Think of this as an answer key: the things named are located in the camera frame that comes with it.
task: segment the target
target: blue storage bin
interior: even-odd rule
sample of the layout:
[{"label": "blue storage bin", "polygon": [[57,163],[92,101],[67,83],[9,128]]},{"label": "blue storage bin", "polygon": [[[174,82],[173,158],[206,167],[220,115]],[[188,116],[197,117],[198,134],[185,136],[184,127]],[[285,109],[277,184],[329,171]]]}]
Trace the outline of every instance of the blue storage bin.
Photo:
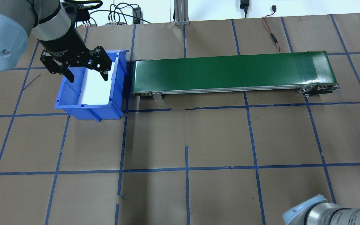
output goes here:
[{"label": "blue storage bin", "polygon": [[[112,84],[109,90],[105,90],[106,93],[102,93],[104,96],[97,96],[95,99],[91,99],[91,101],[95,100],[97,102],[106,101],[106,104],[83,103],[82,101],[86,101],[86,97],[84,97],[86,86],[91,86],[89,80],[87,80],[89,78],[88,73],[94,72],[93,70],[86,70],[85,67],[69,67],[70,71],[74,74],[74,82],[70,83],[66,77],[62,78],[55,108],[63,109],[78,120],[95,120],[99,122],[102,119],[119,119],[122,117],[122,93],[124,77],[128,76],[126,71],[126,53],[128,52],[129,50],[106,51],[112,60],[112,69],[109,71],[110,73],[113,71],[112,75],[110,75]],[[98,72],[93,75],[93,77],[90,77],[90,79],[91,78],[99,79],[97,80],[98,82],[110,81],[109,78],[108,81],[103,81],[103,78]],[[101,84],[103,84],[105,88],[109,88],[106,86],[109,85],[109,83]]]}]

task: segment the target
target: grid line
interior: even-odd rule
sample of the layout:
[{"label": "grid line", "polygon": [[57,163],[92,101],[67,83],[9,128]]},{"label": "grid line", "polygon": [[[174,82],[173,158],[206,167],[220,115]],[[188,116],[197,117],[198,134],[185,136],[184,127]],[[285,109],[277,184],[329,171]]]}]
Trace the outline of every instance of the grid line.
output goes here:
[{"label": "grid line", "polygon": [[188,150],[189,146],[186,146],[186,212],[187,212],[187,225],[190,225],[190,181],[188,178]]},{"label": "grid line", "polygon": [[346,56],[347,56],[347,58],[348,58],[348,61],[350,62],[351,67],[352,67],[352,70],[354,71],[354,74],[355,74],[355,76],[356,76],[356,79],[357,79],[357,81],[358,81],[358,83],[359,83],[359,85],[360,85],[360,77],[359,77],[359,74],[358,74],[357,71],[356,71],[356,68],[355,68],[354,63],[353,63],[353,61],[352,61],[352,59],[351,59],[350,53],[348,52],[347,47],[346,47],[346,45],[345,45],[345,43],[344,43],[343,37],[341,37],[341,33],[340,33],[340,31],[339,31],[339,29],[338,29],[338,27],[337,27],[336,20],[334,20],[334,16],[333,16],[332,14],[330,14],[330,17],[331,17],[331,19],[332,19],[332,21],[333,21],[334,27],[335,27],[335,29],[336,29],[336,31],[337,31],[338,37],[340,38],[340,41],[341,41],[341,43],[342,43],[342,46],[344,47],[344,50],[345,50]]},{"label": "grid line", "polygon": [[[35,46],[35,48],[34,48],[33,56],[32,56],[32,58],[31,58],[31,60],[30,60],[29,68],[30,68],[31,65],[33,64],[33,60],[34,60],[34,56],[36,55],[36,52],[37,52],[38,44],[39,44],[39,42],[37,41],[37,44],[36,44],[36,46]],[[16,111],[18,110],[19,102],[20,102],[20,99],[22,98],[22,94],[23,94],[23,88],[24,88],[25,85],[26,85],[26,81],[27,81],[27,78],[28,78],[28,76],[29,76],[29,72],[30,72],[30,69],[27,70],[26,76],[24,77],[24,81],[23,81],[23,84],[22,84],[22,88],[21,88],[21,91],[20,91],[20,93],[19,93],[19,97],[17,98],[17,102],[16,102],[15,110],[13,111],[13,115],[15,115],[15,114],[16,114]],[[7,129],[7,131],[6,131],[6,136],[5,136],[5,139],[4,139],[4,143],[3,143],[2,148],[1,148],[1,151],[0,151],[0,162],[1,162],[1,158],[2,158],[3,153],[4,153],[4,149],[5,149],[5,146],[6,146],[6,142],[7,142],[7,140],[8,140],[9,132],[10,132],[10,130],[11,130],[11,128],[12,128],[14,119],[15,119],[15,117],[13,116],[13,117],[11,118],[11,120],[10,120],[9,127],[8,127],[8,129]]]},{"label": "grid line", "polygon": [[249,131],[250,131],[252,154],[253,154],[253,157],[254,157],[254,167],[255,167],[257,193],[258,193],[258,196],[259,196],[260,213],[261,213],[261,216],[262,216],[262,223],[263,223],[263,225],[266,225],[265,211],[264,211],[264,208],[263,208],[262,190],[261,190],[261,187],[260,187],[260,179],[259,179],[259,166],[258,166],[258,160],[256,158],[256,151],[255,151],[253,127],[252,127],[252,124],[251,124],[250,109],[249,109],[249,106],[248,106],[248,100],[247,100],[247,95],[245,94],[245,91],[244,91],[244,101],[245,101],[245,107],[246,107],[246,110],[247,110],[247,120],[248,120],[248,128],[249,128]]},{"label": "grid line", "polygon": [[306,101],[306,107],[307,107],[307,111],[309,113],[309,117],[310,117],[310,122],[312,123],[312,128],[313,128],[313,133],[315,134],[315,139],[316,139],[316,143],[317,143],[317,148],[319,149],[319,153],[320,153],[320,158],[322,160],[322,164],[323,164],[323,169],[324,169],[324,174],[326,175],[326,180],[327,180],[327,184],[329,186],[329,191],[330,191],[330,195],[331,195],[331,198],[332,198],[332,201],[334,204],[336,204],[336,198],[334,196],[334,192],[333,192],[333,186],[331,184],[331,181],[330,181],[330,176],[329,176],[329,173],[328,173],[328,170],[327,170],[327,166],[326,166],[326,161],[324,160],[324,156],[322,155],[322,146],[320,144],[320,140],[319,140],[319,136],[318,136],[318,131],[316,130],[316,125],[315,125],[315,121],[313,119],[313,116],[312,116],[312,111],[310,109],[310,105],[309,105],[309,102],[308,102],[308,98],[305,98],[305,101]]},{"label": "grid line", "polygon": [[[267,168],[319,168],[323,164],[287,164],[287,165],[258,165],[259,169]],[[355,167],[360,162],[326,163],[327,167]],[[58,174],[90,174],[90,173],[150,173],[167,171],[199,171],[199,170],[237,170],[255,169],[255,166],[220,166],[220,167],[173,167],[173,168],[152,168],[152,169],[111,169],[111,170],[85,170],[85,171],[59,171]],[[0,172],[1,175],[51,175],[55,171],[31,171],[31,172]]]},{"label": "grid line", "polygon": [[[290,37],[288,36],[287,27],[286,27],[286,24],[284,23],[283,17],[281,17],[281,21],[282,21],[282,24],[283,24],[284,32],[286,33],[288,44],[290,46],[290,51],[294,52],[293,51],[293,46],[292,46],[291,41],[290,41]],[[320,154],[320,158],[322,160],[322,166],[323,166],[323,169],[324,169],[324,175],[326,176],[326,181],[327,181],[327,185],[329,187],[330,195],[331,195],[333,203],[336,203],[336,198],[335,198],[334,192],[333,192],[333,186],[332,186],[331,181],[330,181],[330,176],[329,176],[329,173],[328,173],[328,170],[327,170],[326,161],[324,159],[324,156],[322,155],[322,146],[320,144],[318,132],[316,130],[316,125],[315,125],[315,121],[313,119],[312,111],[310,109],[310,104],[309,104],[308,98],[305,98],[305,104],[306,104],[306,108],[307,108],[307,111],[308,111],[308,114],[309,114],[309,117],[310,117],[310,122],[312,124],[312,129],[313,129],[313,132],[315,134],[317,148],[319,149],[319,154]]]},{"label": "grid line", "polygon": [[183,25],[183,58],[187,57],[186,53],[186,25]]},{"label": "grid line", "polygon": [[237,55],[240,55],[240,48],[238,47],[238,39],[237,39],[236,26],[234,25],[234,20],[233,20],[233,19],[231,19],[231,24],[232,24],[232,26],[233,26],[234,39],[235,39],[235,41],[236,41]]},{"label": "grid line", "polygon": [[[83,43],[84,43],[84,44],[86,44],[87,35],[88,35],[88,27],[86,28],[86,34],[84,35],[84,40],[83,40]],[[56,169],[55,169],[55,173],[54,173],[54,180],[52,181],[51,194],[50,194],[50,199],[49,199],[49,201],[48,201],[48,207],[47,207],[47,213],[46,213],[46,216],[45,216],[44,225],[47,225],[47,224],[48,224],[48,220],[49,220],[49,217],[50,217],[51,205],[52,205],[53,198],[54,198],[54,192],[55,192],[55,187],[56,187],[56,180],[57,180],[57,178],[58,178],[60,161],[61,161],[61,159],[62,159],[62,150],[63,150],[63,147],[64,147],[64,145],[65,145],[66,133],[67,133],[67,131],[68,131],[68,126],[69,126],[69,120],[70,120],[70,115],[67,114],[67,120],[66,120],[66,124],[65,124],[65,129],[64,129],[64,132],[63,132],[62,143],[61,143],[61,145],[60,145],[60,150],[59,150],[58,159],[57,159],[57,162],[56,162]]]},{"label": "grid line", "polygon": [[[132,41],[131,41],[131,52],[130,52],[130,74],[131,77],[128,76],[127,80],[127,94],[126,94],[126,104],[125,104],[125,114],[129,113],[128,104],[129,104],[129,96],[131,92],[131,83],[133,78],[133,56],[134,56],[134,42],[136,40],[136,29],[137,25],[133,25],[133,34],[132,34]],[[119,166],[119,176],[117,179],[117,195],[121,195],[122,191],[122,178],[123,178],[123,164],[124,164],[124,149],[126,146],[126,133],[127,133],[127,119],[128,117],[124,117],[124,124],[123,124],[123,138],[122,138],[122,149],[120,152],[120,166]],[[115,211],[115,225],[118,224],[119,221],[119,208],[120,204],[116,204],[116,211]]]},{"label": "grid line", "polygon": [[287,42],[288,42],[288,46],[290,47],[290,51],[291,53],[293,53],[293,46],[291,45],[291,41],[290,41],[290,37],[288,36],[288,32],[287,32],[287,28],[286,28],[286,24],[284,23],[284,19],[283,17],[280,17],[281,19],[281,23],[283,24],[283,29],[284,29],[284,33],[286,34],[286,38],[287,38]]}]

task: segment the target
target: conveyor belt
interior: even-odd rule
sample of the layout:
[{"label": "conveyor belt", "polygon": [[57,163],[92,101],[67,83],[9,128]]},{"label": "conveyor belt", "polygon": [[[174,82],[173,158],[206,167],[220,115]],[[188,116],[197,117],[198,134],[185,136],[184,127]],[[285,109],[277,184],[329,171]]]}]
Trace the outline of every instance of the conveyor belt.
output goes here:
[{"label": "conveyor belt", "polygon": [[134,62],[136,96],[292,88],[305,95],[339,89],[326,52]]}]

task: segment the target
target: white insert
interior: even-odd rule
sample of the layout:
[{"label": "white insert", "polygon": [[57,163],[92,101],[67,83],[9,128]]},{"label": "white insert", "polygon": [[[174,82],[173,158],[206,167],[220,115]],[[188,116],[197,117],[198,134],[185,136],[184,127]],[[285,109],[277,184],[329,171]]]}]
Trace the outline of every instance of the white insert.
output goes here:
[{"label": "white insert", "polygon": [[112,67],[108,71],[107,81],[104,81],[98,71],[86,68],[77,104],[108,104],[114,68],[115,62],[113,61]]}]

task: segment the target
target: black cable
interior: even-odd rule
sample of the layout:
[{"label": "black cable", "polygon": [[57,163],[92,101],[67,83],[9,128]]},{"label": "black cable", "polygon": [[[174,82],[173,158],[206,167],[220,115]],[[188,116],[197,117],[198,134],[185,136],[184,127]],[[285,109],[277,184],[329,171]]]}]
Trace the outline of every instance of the black cable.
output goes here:
[{"label": "black cable", "polygon": [[87,0],[87,1],[74,1],[74,0],[64,0],[65,2],[68,3],[74,3],[74,4],[92,4],[92,3],[97,3],[95,6],[88,6],[87,9],[88,10],[93,10],[93,9],[97,9],[99,7],[101,7],[103,5],[102,0]]},{"label": "black cable", "polygon": [[94,20],[95,26],[98,27],[97,22],[95,21],[95,19],[93,17],[90,17],[90,19]]},{"label": "black cable", "polygon": [[125,2],[121,2],[121,3],[119,3],[119,4],[117,4],[117,5],[115,6],[115,10],[114,10],[114,11],[116,11],[116,9],[119,9],[120,12],[123,13],[123,11],[122,11],[121,9],[126,8],[127,6],[130,6],[130,7],[133,9],[133,11],[135,12],[136,17],[138,17],[137,11],[136,11],[136,9],[134,9],[133,5],[136,5],[137,7],[140,7],[138,4],[128,4],[128,3],[125,3]]},{"label": "black cable", "polygon": [[[93,14],[93,13],[96,13],[96,12],[112,12],[112,11],[110,11],[110,10],[105,10],[105,9],[99,9],[99,10],[95,10],[95,11],[90,12],[90,15]],[[123,14],[123,13],[120,13],[120,12],[116,12],[116,13],[121,14],[121,15],[123,15],[123,16],[133,17],[133,16],[130,16],[130,15],[127,15],[127,14]],[[142,20],[142,21],[150,24],[150,22],[148,22],[148,21],[146,21],[146,20],[144,20],[144,19],[141,19],[141,18],[138,18],[138,17],[133,17],[133,18]]]},{"label": "black cable", "polygon": [[[108,16],[110,16],[110,19],[113,21],[113,20],[116,20],[115,13],[118,13],[118,12],[116,12],[116,9],[119,9],[122,14],[123,14],[123,11],[122,11],[121,8],[118,8],[118,7],[117,7],[118,5],[115,5],[115,4],[111,4],[111,6],[110,6],[110,8],[109,8],[110,11],[112,11],[112,6],[115,6],[115,9],[113,10],[113,19],[112,19],[112,13],[111,13],[111,12],[109,13]],[[124,23],[127,24],[126,17],[123,16],[123,18],[124,18]]]}]

